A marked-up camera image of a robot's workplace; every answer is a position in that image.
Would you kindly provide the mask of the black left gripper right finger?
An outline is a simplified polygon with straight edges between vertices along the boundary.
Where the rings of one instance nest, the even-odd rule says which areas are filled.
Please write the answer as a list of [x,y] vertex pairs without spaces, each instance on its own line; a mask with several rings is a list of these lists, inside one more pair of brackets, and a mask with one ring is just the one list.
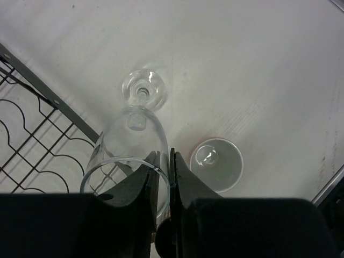
[[170,217],[155,235],[160,257],[338,257],[322,214],[298,198],[224,198],[170,152]]

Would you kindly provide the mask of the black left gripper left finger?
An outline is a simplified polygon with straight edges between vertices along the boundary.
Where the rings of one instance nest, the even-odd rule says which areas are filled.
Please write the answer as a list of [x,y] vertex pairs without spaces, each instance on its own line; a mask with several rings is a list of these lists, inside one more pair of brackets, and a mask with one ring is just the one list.
[[2,194],[1,257],[149,257],[160,153],[107,192]]

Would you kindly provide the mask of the pink ceramic mug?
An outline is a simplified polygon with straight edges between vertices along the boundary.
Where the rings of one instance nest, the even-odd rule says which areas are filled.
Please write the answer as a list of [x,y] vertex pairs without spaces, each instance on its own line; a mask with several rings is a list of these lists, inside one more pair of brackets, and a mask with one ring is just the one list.
[[197,145],[189,161],[190,170],[210,189],[223,193],[232,189],[243,174],[243,156],[224,138],[209,138]]

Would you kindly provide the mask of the clear wine glass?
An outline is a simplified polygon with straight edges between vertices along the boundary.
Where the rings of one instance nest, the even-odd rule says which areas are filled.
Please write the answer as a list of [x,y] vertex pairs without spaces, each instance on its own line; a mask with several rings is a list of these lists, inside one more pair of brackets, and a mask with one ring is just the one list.
[[99,196],[148,169],[158,182],[156,215],[160,217],[169,205],[169,157],[163,126],[153,111],[163,105],[167,88],[156,72],[139,69],[124,78],[121,91],[127,105],[99,135],[80,192]]

